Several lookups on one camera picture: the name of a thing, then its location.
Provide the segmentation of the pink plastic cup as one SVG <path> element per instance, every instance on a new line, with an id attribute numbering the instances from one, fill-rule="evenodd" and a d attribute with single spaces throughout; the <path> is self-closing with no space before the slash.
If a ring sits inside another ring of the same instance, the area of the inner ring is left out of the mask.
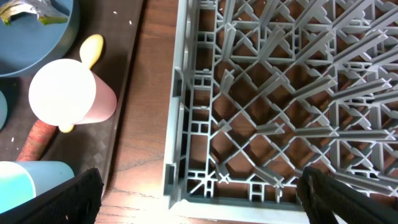
<path id="1" fill-rule="evenodd" d="M 116 111 L 115 92 L 83 63 L 63 58 L 44 65 L 29 87 L 29 104 L 53 125 L 100 123 Z"/>

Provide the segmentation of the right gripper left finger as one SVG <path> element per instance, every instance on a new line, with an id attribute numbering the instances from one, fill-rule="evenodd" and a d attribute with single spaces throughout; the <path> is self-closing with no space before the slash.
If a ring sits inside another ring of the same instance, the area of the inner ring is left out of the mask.
<path id="1" fill-rule="evenodd" d="M 1 214 L 1 223 L 94 223 L 104 183 L 90 168 L 22 205 Z"/>

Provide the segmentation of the yellow green snack wrapper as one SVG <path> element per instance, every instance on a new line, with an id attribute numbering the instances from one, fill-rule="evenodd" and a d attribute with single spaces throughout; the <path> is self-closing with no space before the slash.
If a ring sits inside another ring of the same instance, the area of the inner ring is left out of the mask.
<path id="1" fill-rule="evenodd" d="M 35 14 L 43 25 L 61 24 L 68 16 L 52 6 L 50 0 L 10 0 L 1 5 L 1 20 L 9 26 L 12 17 L 18 14 Z"/>

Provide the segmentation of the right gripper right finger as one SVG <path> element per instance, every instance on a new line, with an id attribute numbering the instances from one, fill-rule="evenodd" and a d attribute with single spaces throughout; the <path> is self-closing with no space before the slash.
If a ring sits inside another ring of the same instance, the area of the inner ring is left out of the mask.
<path id="1" fill-rule="evenodd" d="M 381 205 L 345 184 L 306 167 L 297 182 L 297 195 L 310 223 L 397 224 L 397 211 Z"/>

